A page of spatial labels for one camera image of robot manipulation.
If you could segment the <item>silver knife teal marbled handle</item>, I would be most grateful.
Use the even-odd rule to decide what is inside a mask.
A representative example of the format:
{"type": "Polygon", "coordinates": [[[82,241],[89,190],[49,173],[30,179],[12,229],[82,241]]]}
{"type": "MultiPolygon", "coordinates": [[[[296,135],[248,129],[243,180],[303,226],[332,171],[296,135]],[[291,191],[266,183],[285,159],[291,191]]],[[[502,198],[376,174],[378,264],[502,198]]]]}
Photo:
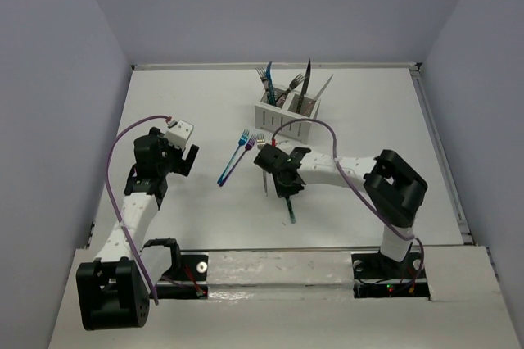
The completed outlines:
{"type": "Polygon", "coordinates": [[[292,224],[294,224],[296,222],[296,216],[295,216],[295,213],[294,213],[293,206],[291,204],[291,199],[289,197],[286,197],[285,201],[286,201],[286,205],[287,205],[287,211],[288,211],[288,215],[289,215],[289,220],[290,220],[290,222],[292,224]]]}

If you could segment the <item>silver knife pink handle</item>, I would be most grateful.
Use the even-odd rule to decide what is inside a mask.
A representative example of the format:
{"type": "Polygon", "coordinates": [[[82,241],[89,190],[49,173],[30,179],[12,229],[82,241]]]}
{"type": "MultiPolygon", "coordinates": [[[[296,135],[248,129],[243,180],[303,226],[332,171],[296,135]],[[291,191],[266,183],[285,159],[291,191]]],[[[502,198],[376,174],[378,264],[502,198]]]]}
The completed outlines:
{"type": "Polygon", "coordinates": [[[326,80],[326,82],[324,83],[324,85],[322,86],[322,88],[317,92],[317,94],[315,95],[313,101],[310,103],[309,105],[309,113],[312,114],[313,113],[313,110],[314,110],[314,107],[316,105],[316,103],[318,102],[318,100],[322,97],[323,93],[325,92],[325,90],[327,89],[327,87],[329,86],[329,84],[331,83],[332,81],[332,78],[333,78],[334,74],[331,74],[329,76],[329,78],[326,80]]]}

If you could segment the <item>silver fork pink handle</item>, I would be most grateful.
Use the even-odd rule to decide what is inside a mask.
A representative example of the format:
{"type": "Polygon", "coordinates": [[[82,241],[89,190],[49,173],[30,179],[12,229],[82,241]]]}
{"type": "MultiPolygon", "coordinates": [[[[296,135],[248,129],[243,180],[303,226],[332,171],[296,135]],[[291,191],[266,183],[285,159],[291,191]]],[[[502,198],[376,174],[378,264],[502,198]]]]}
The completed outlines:
{"type": "Polygon", "coordinates": [[[284,102],[286,101],[287,99],[287,96],[286,95],[282,95],[278,100],[277,100],[277,106],[278,107],[281,107],[284,102]]]}

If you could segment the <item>silver fork black riveted handle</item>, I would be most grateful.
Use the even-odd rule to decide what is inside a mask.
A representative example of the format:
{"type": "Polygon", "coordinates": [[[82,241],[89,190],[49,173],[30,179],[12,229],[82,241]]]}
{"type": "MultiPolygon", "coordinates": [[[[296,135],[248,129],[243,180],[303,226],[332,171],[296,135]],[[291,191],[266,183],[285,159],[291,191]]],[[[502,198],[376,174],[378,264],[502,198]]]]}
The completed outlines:
{"type": "Polygon", "coordinates": [[[298,74],[288,85],[287,89],[281,93],[277,100],[282,96],[282,95],[288,95],[291,91],[293,91],[294,89],[296,89],[303,81],[305,80],[305,75],[304,74],[298,74]]]}

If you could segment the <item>silver fork teal marbled handle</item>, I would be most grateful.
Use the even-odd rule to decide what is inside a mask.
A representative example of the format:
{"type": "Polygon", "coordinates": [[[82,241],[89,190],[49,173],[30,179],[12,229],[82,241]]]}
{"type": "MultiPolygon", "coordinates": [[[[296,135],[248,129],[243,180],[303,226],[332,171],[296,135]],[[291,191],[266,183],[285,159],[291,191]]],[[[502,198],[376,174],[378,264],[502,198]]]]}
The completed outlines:
{"type": "Polygon", "coordinates": [[[256,70],[259,78],[260,78],[261,83],[264,85],[264,92],[265,92],[265,96],[266,96],[266,102],[268,104],[270,104],[269,82],[268,82],[268,78],[266,76],[266,71],[262,67],[256,67],[255,70],[256,70]]]}

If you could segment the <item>silver knife black speckled handle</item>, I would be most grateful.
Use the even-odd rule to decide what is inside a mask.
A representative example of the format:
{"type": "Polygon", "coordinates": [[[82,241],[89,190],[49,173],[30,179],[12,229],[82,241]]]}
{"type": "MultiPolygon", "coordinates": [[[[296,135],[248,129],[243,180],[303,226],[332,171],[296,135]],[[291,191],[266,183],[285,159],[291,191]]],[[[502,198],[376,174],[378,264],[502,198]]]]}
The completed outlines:
{"type": "Polygon", "coordinates": [[[304,99],[305,99],[305,95],[307,94],[308,87],[309,87],[310,76],[311,76],[311,59],[308,60],[308,63],[307,63],[307,66],[306,66],[305,78],[304,78],[304,81],[302,83],[302,88],[301,88],[301,91],[300,91],[300,96],[299,96],[299,100],[298,100],[297,107],[296,107],[296,113],[297,114],[301,113],[303,102],[304,102],[304,99]]]}

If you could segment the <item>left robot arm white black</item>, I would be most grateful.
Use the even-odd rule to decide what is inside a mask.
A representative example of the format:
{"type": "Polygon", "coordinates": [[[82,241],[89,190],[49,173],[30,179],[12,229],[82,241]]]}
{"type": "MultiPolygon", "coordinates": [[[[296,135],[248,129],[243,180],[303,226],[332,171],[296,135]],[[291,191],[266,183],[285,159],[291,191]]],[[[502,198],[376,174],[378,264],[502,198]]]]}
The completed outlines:
{"type": "Polygon", "coordinates": [[[176,277],[181,252],[174,238],[147,239],[168,190],[167,176],[188,176],[198,146],[189,145],[193,126],[172,121],[166,130],[151,128],[133,142],[135,162],[115,205],[116,222],[104,246],[79,265],[76,285],[83,327],[88,331],[142,327],[156,285],[176,277]]]}

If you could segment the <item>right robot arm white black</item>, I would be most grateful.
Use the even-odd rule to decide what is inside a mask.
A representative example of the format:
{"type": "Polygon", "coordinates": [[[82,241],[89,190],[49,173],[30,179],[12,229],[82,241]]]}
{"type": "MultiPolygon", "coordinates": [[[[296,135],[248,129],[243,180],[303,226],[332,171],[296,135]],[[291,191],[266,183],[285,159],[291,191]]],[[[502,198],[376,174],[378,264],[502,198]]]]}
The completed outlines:
{"type": "Polygon", "coordinates": [[[384,149],[377,157],[333,157],[308,147],[281,149],[266,144],[254,163],[272,176],[280,198],[294,196],[313,184],[355,191],[384,224],[378,270],[395,277],[406,268],[413,224],[427,182],[399,154],[384,149]]]}

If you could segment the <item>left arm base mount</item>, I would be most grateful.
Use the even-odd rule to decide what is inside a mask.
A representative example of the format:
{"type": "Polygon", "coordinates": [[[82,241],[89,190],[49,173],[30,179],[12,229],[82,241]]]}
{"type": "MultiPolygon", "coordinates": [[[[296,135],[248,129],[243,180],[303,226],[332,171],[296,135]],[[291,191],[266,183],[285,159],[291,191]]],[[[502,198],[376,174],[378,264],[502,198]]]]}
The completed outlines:
{"type": "Polygon", "coordinates": [[[181,252],[180,266],[171,267],[163,273],[156,284],[160,300],[205,300],[209,287],[208,252],[181,252]]]}

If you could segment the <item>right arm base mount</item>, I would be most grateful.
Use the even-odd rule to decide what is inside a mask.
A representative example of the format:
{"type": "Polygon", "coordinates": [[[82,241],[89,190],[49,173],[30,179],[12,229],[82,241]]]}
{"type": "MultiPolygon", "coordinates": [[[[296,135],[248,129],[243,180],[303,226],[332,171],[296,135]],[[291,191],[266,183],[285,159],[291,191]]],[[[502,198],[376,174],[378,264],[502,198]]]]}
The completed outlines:
{"type": "Polygon", "coordinates": [[[351,262],[356,299],[429,299],[431,296],[425,270],[418,272],[419,252],[409,253],[401,262],[390,260],[380,252],[355,253],[351,255],[351,262]]]}

